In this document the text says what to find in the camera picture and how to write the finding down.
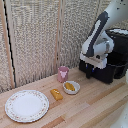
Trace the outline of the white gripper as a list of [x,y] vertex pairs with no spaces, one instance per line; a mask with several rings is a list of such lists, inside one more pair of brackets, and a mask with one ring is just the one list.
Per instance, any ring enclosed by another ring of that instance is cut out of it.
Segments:
[[[94,72],[94,67],[103,69],[106,67],[107,64],[107,55],[100,55],[99,58],[96,56],[94,57],[86,57],[83,53],[80,53],[80,59],[83,60],[85,63],[89,63],[93,66],[91,66],[91,73]],[[88,64],[85,64],[86,72],[88,70]]]

